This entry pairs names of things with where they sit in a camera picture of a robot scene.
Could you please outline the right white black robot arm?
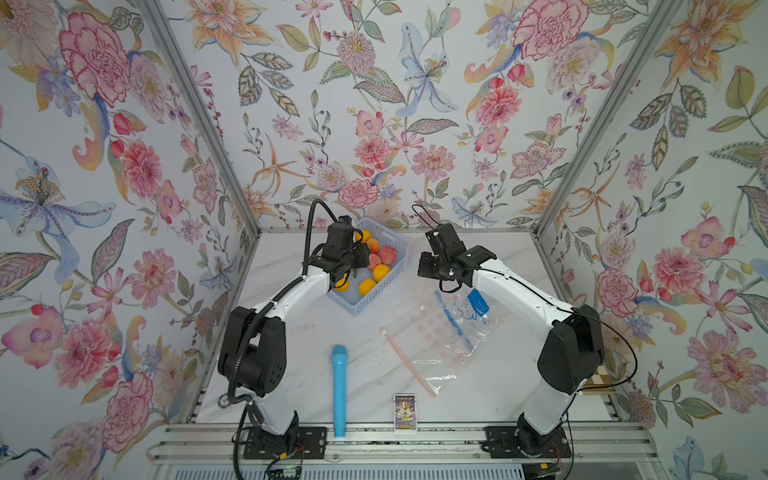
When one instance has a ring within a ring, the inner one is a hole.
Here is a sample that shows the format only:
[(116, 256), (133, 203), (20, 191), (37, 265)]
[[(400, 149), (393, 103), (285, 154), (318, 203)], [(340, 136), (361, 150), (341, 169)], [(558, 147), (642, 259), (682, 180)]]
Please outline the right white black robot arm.
[(563, 425), (578, 393), (588, 389), (587, 380), (604, 363), (605, 330), (627, 345), (618, 329), (603, 321), (587, 305), (575, 307), (534, 286), (507, 267), (484, 246), (465, 246), (450, 224), (438, 224), (426, 232), (430, 250), (420, 254), (417, 275), (435, 280), (444, 293), (446, 283), (453, 292), (466, 286), (486, 294), (521, 318), (543, 341), (536, 362), (540, 380), (529, 396), (515, 428), (497, 433), (487, 429), (486, 445), (492, 457), (512, 448), (517, 457), (539, 458), (549, 447), (566, 441)]

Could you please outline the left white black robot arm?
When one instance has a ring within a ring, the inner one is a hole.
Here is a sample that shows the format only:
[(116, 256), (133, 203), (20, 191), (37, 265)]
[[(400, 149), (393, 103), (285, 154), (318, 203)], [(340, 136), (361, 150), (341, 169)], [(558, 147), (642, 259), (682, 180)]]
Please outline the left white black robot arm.
[(297, 449), (299, 415), (285, 403), (267, 400), (287, 367), (286, 322), (369, 264), (362, 231), (347, 215), (331, 217), (326, 240), (318, 246), (311, 246), (311, 236), (308, 225), (297, 277), (261, 305), (230, 312), (217, 363), (227, 380), (227, 403), (241, 404), (242, 419), (251, 422), (256, 437), (286, 453)]

